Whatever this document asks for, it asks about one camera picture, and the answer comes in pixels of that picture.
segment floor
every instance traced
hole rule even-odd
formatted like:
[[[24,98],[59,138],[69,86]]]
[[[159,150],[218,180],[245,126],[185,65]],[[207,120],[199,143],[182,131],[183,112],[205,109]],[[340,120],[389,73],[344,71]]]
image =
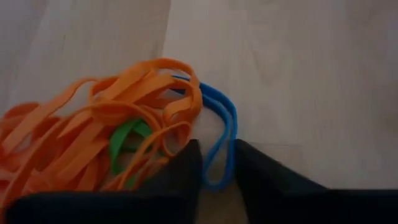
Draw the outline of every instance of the floor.
[[[395,0],[5,0],[0,29],[1,113],[172,57],[234,101],[239,138],[288,167],[327,187],[398,187]],[[204,153],[221,127],[202,112]],[[203,193],[198,223],[245,220],[235,185]]]

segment blue rubber band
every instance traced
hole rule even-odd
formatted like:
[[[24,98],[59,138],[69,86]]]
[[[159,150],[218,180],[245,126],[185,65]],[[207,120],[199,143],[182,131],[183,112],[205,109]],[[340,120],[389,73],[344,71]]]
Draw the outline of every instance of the blue rubber band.
[[[174,76],[175,78],[181,78],[184,80],[189,80],[185,77]],[[225,130],[224,133],[221,135],[219,140],[217,140],[216,144],[210,149],[209,153],[206,155],[203,161],[203,171],[202,171],[202,179],[205,185],[210,190],[221,190],[226,188],[233,180],[234,176],[234,140],[236,139],[236,133],[238,130],[238,116],[236,114],[235,105],[229,100],[227,96],[225,96],[222,92],[218,91],[217,89],[205,84],[200,83],[199,86],[202,97],[203,97],[203,104],[210,110],[214,111],[221,119],[224,121]],[[173,90],[177,93],[184,94],[184,90]],[[232,119],[233,127],[231,128],[230,118]],[[226,164],[224,168],[224,175],[219,182],[211,182],[207,178],[207,172],[210,168],[211,163],[213,162],[214,157],[216,156],[217,152],[219,151],[222,143],[227,140],[229,137],[229,144],[228,144],[228,151],[227,151],[227,158]]]

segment orange band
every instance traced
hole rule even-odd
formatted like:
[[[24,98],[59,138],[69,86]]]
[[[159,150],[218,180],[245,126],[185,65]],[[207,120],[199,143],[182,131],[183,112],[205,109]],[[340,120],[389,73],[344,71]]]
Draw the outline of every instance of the orange band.
[[[190,75],[190,81],[169,73],[159,75],[163,68],[181,70]],[[55,116],[88,82],[93,82],[89,105],[63,118]],[[189,65],[160,58],[138,63],[115,77],[78,80],[48,103],[30,102],[10,109],[0,121],[1,207],[40,191],[121,190],[128,178],[143,168],[133,186],[137,188],[167,163],[165,158],[153,161],[156,151],[174,155],[165,144],[167,133],[177,133],[181,148],[189,141],[192,122],[202,107],[199,84]],[[163,98],[169,88],[183,89],[185,95]],[[109,170],[109,135],[131,118],[142,118],[153,133],[128,168],[104,184]]]

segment green band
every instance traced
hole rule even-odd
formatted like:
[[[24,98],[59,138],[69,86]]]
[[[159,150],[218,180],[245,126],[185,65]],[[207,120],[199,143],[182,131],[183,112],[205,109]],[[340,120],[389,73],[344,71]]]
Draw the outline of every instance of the green band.
[[[126,121],[121,124],[112,134],[109,139],[109,157],[111,159],[111,172],[114,175],[118,175],[123,171],[123,168],[118,164],[117,159],[121,152],[136,152],[139,145],[131,144],[124,145],[126,138],[131,132],[135,132],[141,135],[143,138],[147,138],[152,134],[152,130],[143,119],[135,119]],[[126,182],[126,187],[132,187],[134,185],[135,178],[131,177]]]

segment pile of rubber bands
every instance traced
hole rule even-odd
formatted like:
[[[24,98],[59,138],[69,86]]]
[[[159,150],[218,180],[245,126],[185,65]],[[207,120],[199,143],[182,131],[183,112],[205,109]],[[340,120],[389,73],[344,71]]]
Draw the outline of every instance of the pile of rubber bands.
[[[177,70],[189,78],[162,69]],[[57,110],[86,83],[91,85],[88,104],[57,116]],[[165,96],[168,90],[181,97]],[[175,135],[180,149],[189,142],[203,105],[225,124],[203,166],[204,183],[222,189],[233,178],[236,109],[220,91],[200,83],[182,62],[168,58],[140,62],[113,77],[78,80],[51,101],[11,108],[0,122],[1,208],[36,192],[139,188],[175,155],[167,148],[166,136]],[[132,135],[142,141],[129,141]],[[212,183],[206,173],[227,139],[224,176]],[[118,163],[124,152],[134,153],[126,167]]]

